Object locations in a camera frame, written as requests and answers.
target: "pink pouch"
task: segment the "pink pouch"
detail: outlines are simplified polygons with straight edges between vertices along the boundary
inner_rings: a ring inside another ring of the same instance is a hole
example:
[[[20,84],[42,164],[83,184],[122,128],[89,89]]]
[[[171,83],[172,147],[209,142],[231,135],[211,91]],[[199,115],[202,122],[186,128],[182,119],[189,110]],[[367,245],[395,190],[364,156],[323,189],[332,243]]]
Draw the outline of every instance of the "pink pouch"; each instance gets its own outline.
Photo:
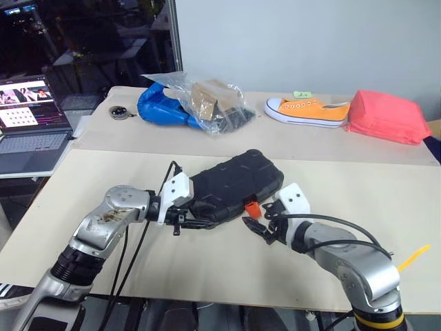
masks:
[[[409,145],[419,145],[431,135],[417,103],[364,90],[351,102],[346,130]]]

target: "beige board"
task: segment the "beige board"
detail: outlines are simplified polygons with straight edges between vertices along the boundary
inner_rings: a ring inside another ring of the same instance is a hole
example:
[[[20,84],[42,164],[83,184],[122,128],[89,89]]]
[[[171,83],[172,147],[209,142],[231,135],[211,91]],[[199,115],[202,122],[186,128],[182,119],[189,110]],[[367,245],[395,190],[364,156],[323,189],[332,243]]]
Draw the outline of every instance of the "beige board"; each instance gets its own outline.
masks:
[[[71,150],[0,253],[0,282],[35,286],[56,261],[83,217],[108,188],[129,184],[158,189],[171,160],[188,175],[221,157]],[[432,248],[402,272],[406,312],[441,312],[440,169],[378,163],[274,160],[285,185],[296,182],[311,211],[353,221],[375,234],[401,264],[419,247]],[[143,225],[130,226],[132,256]],[[348,310],[340,283],[309,257],[280,243],[271,246],[240,219],[213,230],[152,224],[125,296]],[[94,282],[108,294],[122,242]],[[123,264],[127,267],[129,258]]]
[[[136,104],[144,90],[113,87],[91,116],[87,131],[75,142],[74,148],[232,157],[252,147],[273,159],[439,165],[425,144],[404,145],[346,132],[343,128],[286,124],[265,114],[268,98],[290,98],[292,94],[289,93],[244,92],[247,107],[255,110],[256,119],[238,131],[220,137],[210,137],[186,126],[161,127],[140,117],[124,121],[110,118],[108,110],[111,106],[124,106],[130,112],[137,112]],[[350,96],[316,96],[327,103],[351,100]]]

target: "laptop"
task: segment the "laptop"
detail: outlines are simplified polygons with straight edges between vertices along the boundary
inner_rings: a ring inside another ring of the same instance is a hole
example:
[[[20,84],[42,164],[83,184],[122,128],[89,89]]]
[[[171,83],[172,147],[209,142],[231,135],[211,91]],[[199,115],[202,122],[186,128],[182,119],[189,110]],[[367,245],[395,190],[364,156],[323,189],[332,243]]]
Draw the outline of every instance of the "laptop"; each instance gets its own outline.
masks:
[[[45,76],[0,81],[0,174],[51,171],[73,134]]]

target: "black rugged case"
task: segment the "black rugged case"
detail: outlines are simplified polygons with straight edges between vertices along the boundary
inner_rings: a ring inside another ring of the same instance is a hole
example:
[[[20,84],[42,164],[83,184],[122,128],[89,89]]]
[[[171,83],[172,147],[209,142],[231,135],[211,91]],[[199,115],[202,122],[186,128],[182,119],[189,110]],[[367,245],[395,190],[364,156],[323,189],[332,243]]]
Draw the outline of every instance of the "black rugged case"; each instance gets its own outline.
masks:
[[[260,203],[279,190],[283,173],[259,150],[248,150],[192,177],[196,219],[223,223],[240,215],[245,205]]]

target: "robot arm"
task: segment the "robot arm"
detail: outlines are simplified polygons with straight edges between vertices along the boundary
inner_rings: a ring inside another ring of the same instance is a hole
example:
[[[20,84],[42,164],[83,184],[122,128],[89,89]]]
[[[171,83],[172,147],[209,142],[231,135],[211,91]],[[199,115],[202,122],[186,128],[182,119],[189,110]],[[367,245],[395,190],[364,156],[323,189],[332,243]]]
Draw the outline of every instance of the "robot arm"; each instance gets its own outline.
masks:
[[[357,244],[350,231],[308,219],[313,215],[297,184],[278,191],[275,201],[263,207],[265,217],[271,220],[269,230],[244,217],[247,227],[268,244],[277,240],[307,254],[337,277],[352,305],[358,331],[411,330],[402,313],[400,275],[384,249]],[[284,214],[293,218],[287,220]]]
[[[175,225],[176,229],[186,210],[169,216],[169,208],[192,198],[192,182],[183,172],[166,182],[159,196],[126,185],[109,189],[103,202],[81,222],[54,266],[46,271],[17,315],[13,330],[79,330],[84,318],[80,302],[92,289],[125,228],[147,219]]]

